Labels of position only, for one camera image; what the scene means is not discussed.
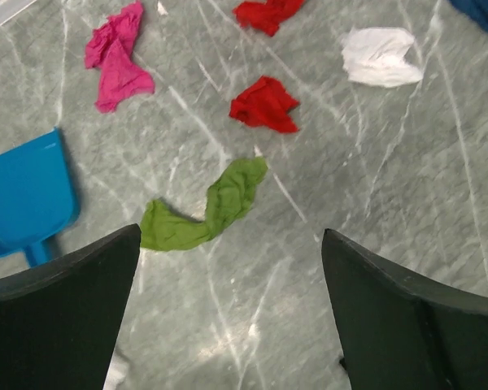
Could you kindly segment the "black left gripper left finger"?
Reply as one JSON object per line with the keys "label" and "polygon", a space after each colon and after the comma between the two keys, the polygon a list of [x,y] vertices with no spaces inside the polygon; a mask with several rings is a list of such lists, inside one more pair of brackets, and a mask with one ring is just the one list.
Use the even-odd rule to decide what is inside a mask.
{"label": "black left gripper left finger", "polygon": [[131,224],[0,279],[0,389],[101,389],[135,276]]}

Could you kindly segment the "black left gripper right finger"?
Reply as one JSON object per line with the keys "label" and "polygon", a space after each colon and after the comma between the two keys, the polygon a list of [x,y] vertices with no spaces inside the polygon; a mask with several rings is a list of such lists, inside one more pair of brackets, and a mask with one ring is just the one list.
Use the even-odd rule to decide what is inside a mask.
{"label": "black left gripper right finger", "polygon": [[328,229],[321,257],[353,389],[488,389],[488,297]]}

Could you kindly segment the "blue plastic dustpan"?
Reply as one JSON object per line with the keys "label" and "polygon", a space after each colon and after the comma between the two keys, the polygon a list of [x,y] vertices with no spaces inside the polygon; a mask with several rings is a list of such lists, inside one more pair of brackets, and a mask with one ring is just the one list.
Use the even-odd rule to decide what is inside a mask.
{"label": "blue plastic dustpan", "polygon": [[0,154],[0,258],[22,252],[30,267],[49,262],[46,241],[79,213],[58,128]]}

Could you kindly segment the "green paper scrap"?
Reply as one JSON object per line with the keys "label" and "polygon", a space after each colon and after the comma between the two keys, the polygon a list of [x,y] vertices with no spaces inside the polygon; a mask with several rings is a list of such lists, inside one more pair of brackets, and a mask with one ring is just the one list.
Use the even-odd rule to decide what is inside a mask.
{"label": "green paper scrap", "polygon": [[232,161],[207,189],[203,221],[186,218],[159,199],[148,202],[140,223],[141,247],[158,252],[189,250],[213,240],[247,215],[267,172],[263,157]]}

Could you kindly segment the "red paper scrap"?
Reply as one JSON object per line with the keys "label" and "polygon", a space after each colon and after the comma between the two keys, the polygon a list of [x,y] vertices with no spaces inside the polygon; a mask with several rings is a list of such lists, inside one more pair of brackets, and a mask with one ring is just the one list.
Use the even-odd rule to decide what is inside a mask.
{"label": "red paper scrap", "polygon": [[303,0],[244,1],[233,9],[233,14],[241,27],[251,27],[273,37],[303,4]]}
{"label": "red paper scrap", "polygon": [[289,112],[298,105],[279,80],[261,76],[231,101],[229,116],[252,128],[264,126],[282,134],[296,133],[298,127]]}

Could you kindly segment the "white paper scrap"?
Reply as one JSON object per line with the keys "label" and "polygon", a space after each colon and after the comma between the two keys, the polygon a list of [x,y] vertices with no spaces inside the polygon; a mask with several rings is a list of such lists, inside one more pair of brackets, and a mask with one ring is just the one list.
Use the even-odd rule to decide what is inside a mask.
{"label": "white paper scrap", "polygon": [[422,81],[423,71],[405,59],[415,42],[405,28],[352,29],[340,40],[348,80],[386,89]]}

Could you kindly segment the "dark blue paper scrap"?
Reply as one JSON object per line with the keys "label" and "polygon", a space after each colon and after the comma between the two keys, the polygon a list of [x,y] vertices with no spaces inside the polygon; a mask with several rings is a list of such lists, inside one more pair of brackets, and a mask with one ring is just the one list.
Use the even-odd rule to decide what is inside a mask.
{"label": "dark blue paper scrap", "polygon": [[488,0],[450,0],[450,4],[488,33]]}

